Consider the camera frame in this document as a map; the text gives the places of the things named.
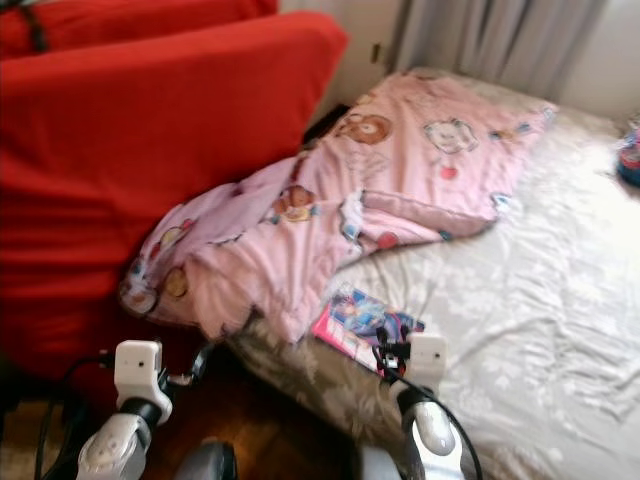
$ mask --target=bed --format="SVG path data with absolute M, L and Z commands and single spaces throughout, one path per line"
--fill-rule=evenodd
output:
M 506 106 L 539 102 L 459 80 Z M 619 133 L 561 108 L 492 229 L 374 254 L 326 289 L 349 282 L 447 339 L 440 395 L 489 478 L 640 472 L 640 195 L 615 177 Z M 378 376 L 311 336 L 289 344 L 260 318 L 229 343 L 259 377 L 401 458 Z

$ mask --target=magazine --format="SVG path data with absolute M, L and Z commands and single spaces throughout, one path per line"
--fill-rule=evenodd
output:
M 378 345 L 376 329 L 384 327 L 389 342 L 400 342 L 400 328 L 424 331 L 424 323 L 398 312 L 350 284 L 342 285 L 331 297 L 311 332 L 369 370 L 378 371 L 371 347 Z

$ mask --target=mattress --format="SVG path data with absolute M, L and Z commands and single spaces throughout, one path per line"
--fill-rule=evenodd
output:
M 502 105 L 539 103 L 460 80 Z M 325 292 L 349 282 L 447 339 L 440 397 L 485 477 L 638 478 L 640 193 L 615 177 L 618 136 L 608 119 L 560 109 L 491 230 L 375 254 Z M 311 336 L 283 342 L 260 318 L 230 343 L 258 376 L 402 460 L 379 376 Z

